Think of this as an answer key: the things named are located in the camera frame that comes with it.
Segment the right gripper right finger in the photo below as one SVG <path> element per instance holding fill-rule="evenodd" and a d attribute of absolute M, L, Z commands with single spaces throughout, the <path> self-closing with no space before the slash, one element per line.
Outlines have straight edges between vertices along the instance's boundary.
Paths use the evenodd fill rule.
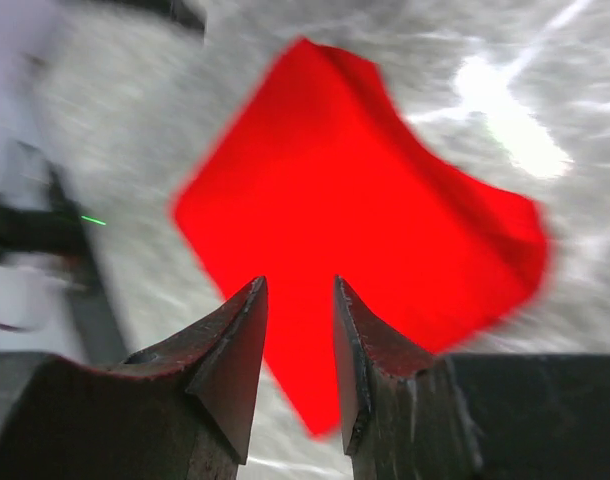
<path fill-rule="evenodd" d="M 434 356 L 343 279 L 333 337 L 357 479 L 610 479 L 610 354 Z"/>

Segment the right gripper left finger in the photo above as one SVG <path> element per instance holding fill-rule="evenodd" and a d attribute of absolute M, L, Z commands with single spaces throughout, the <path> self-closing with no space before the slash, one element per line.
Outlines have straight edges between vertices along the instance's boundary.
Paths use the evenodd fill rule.
<path fill-rule="evenodd" d="M 256 278 L 127 360 L 0 352 L 0 479 L 233 479 L 248 457 L 266 333 Z"/>

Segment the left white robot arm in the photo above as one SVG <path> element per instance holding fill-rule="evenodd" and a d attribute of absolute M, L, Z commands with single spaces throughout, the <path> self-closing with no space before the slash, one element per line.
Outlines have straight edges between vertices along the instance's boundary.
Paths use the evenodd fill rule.
<path fill-rule="evenodd" d="M 0 351 L 107 364 L 129 353 L 86 216 L 66 174 L 14 141 L 0 161 Z"/>

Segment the red t shirt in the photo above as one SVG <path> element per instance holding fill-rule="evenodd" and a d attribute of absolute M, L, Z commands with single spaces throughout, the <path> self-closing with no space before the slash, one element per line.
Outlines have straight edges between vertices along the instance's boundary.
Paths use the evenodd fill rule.
<path fill-rule="evenodd" d="M 306 429 L 339 404 L 332 286 L 437 353 L 534 295 L 549 257 L 536 204 L 431 153 L 377 67 L 301 38 L 280 54 L 173 209 L 224 296 L 264 276 L 264 358 Z"/>

